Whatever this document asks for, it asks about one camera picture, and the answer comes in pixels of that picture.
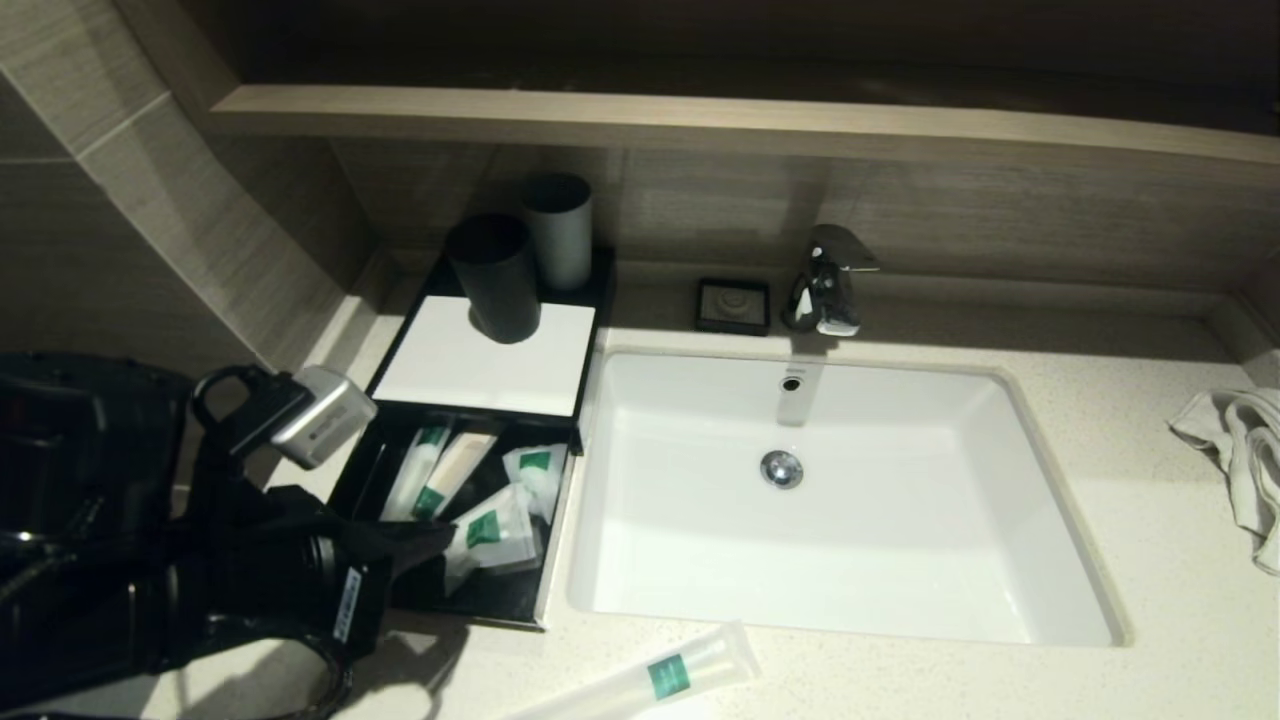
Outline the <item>narrow toothbrush packet green label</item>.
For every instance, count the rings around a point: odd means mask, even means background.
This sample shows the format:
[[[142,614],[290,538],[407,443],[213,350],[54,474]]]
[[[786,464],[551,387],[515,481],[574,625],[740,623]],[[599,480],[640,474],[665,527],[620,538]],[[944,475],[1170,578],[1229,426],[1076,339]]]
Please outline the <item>narrow toothbrush packet green label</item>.
[[[421,427],[413,433],[381,510],[381,521],[412,521],[416,518],[419,497],[449,437],[448,423]]]

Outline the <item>white vanity kit packet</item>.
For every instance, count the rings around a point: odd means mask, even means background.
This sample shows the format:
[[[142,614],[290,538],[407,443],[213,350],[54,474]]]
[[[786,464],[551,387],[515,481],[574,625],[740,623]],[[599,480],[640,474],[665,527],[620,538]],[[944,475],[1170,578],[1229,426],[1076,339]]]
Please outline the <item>white vanity kit packet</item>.
[[[476,570],[527,568],[541,556],[543,542],[526,498],[507,486],[454,521],[454,537],[444,552],[443,594],[451,597]]]

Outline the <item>slim white comb packet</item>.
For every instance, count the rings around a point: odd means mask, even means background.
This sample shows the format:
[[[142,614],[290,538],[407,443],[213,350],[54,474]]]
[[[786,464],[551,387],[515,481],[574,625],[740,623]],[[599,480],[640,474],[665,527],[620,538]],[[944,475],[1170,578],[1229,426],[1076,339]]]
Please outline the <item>slim white comb packet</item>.
[[[410,518],[415,521],[439,518],[497,443],[499,433],[488,428],[457,434],[413,497]]]

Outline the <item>black glossy drawer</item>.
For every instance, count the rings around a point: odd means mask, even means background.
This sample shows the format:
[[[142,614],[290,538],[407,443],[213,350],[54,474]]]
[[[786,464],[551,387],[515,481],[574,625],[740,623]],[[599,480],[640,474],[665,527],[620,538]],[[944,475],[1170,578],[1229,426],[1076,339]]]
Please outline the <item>black glossy drawer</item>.
[[[415,433],[438,424],[462,430],[474,423],[484,429],[498,427],[495,445],[462,483],[460,493],[442,514],[443,521],[457,520],[507,486],[502,462],[504,454],[558,443],[564,443],[570,452],[581,447],[580,433],[568,421],[499,420],[488,415],[456,415],[428,406],[383,404],[378,418],[349,455],[328,500],[329,507],[342,518],[376,520]],[[530,569],[511,571],[477,569],[452,596],[445,594],[444,573],[444,560],[434,559],[404,574],[394,585],[392,607],[417,614],[452,614],[495,626],[538,626],[535,606],[544,574],[541,561]]]

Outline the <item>white shower cap packet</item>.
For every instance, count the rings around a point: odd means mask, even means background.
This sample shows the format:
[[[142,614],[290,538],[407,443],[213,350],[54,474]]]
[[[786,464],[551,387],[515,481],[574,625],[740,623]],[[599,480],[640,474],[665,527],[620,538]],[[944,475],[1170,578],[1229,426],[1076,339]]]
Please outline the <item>white shower cap packet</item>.
[[[512,448],[502,457],[521,503],[547,525],[554,521],[567,454],[566,443],[556,443]]]

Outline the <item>wide toothbrush packet green label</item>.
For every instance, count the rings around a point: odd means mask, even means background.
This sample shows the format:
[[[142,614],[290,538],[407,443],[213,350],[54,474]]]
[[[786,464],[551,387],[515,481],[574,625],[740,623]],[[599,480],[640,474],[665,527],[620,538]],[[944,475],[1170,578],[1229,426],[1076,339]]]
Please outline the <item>wide toothbrush packet green label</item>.
[[[507,720],[631,720],[663,705],[751,682],[760,673],[745,626],[726,623]]]

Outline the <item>white ribbed tray mat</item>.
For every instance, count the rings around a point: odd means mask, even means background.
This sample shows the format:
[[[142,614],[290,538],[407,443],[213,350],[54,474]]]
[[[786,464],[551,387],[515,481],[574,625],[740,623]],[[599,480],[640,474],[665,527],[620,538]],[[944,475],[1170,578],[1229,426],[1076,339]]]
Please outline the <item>white ribbed tray mat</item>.
[[[594,307],[541,305],[534,334],[500,345],[470,319],[467,299],[430,295],[372,391],[381,401],[571,416],[596,319]]]

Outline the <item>black tumbler cup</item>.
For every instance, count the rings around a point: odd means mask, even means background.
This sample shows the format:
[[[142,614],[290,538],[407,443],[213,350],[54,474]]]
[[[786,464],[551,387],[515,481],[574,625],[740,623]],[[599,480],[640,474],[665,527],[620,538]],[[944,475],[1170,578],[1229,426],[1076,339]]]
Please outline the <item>black tumbler cup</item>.
[[[444,255],[490,340],[516,345],[536,332],[541,305],[532,240],[518,218],[470,217],[448,232]]]

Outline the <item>grey tumbler cup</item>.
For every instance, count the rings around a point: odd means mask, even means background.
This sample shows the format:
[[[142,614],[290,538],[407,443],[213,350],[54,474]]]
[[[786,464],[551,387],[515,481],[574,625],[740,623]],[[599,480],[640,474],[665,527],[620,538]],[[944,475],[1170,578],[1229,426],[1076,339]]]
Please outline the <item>grey tumbler cup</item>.
[[[581,177],[548,172],[530,176],[520,206],[547,287],[582,287],[593,265],[593,188]]]

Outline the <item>black square soap dish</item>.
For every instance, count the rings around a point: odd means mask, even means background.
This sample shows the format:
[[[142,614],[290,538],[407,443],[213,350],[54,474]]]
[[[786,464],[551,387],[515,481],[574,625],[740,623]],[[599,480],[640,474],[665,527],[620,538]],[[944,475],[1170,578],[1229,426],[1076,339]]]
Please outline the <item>black square soap dish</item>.
[[[771,333],[771,290],[767,283],[700,278],[695,305],[696,331],[753,337]]]

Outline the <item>white ceramic sink basin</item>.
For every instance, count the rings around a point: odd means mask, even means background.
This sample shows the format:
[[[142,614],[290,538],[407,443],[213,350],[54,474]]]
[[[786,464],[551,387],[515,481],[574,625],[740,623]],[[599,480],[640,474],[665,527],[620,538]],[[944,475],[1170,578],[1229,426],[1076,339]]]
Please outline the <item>white ceramic sink basin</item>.
[[[579,610],[1123,643],[1000,375],[617,352],[598,400],[567,591]],[[763,480],[774,450],[800,459],[800,486]]]

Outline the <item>chrome sink faucet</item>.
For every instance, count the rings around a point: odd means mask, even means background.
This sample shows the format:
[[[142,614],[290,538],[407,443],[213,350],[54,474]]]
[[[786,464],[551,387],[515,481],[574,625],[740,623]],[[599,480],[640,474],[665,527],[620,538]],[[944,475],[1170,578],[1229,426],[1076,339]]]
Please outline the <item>chrome sink faucet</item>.
[[[791,286],[780,319],[799,334],[854,337],[861,329],[861,316],[855,304],[852,275],[879,269],[879,259],[849,228],[814,225],[808,237],[805,265]]]

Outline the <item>white crumpled towel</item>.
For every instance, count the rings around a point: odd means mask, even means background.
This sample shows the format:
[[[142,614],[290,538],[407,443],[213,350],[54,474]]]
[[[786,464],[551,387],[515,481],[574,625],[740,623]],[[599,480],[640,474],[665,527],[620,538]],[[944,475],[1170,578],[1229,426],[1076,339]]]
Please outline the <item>white crumpled towel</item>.
[[[1225,477],[1235,525],[1253,537],[1252,562],[1280,579],[1280,389],[1211,389],[1167,421]]]

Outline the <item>light wooden wall shelf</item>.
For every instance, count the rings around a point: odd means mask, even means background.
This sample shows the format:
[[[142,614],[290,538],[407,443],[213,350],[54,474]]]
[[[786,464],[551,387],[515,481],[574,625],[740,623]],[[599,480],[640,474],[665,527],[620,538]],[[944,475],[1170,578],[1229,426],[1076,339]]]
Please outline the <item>light wooden wall shelf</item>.
[[[1280,138],[1025,111],[746,99],[243,85],[215,102],[225,132],[468,142],[653,145],[786,154],[901,152],[915,143],[1280,167]]]

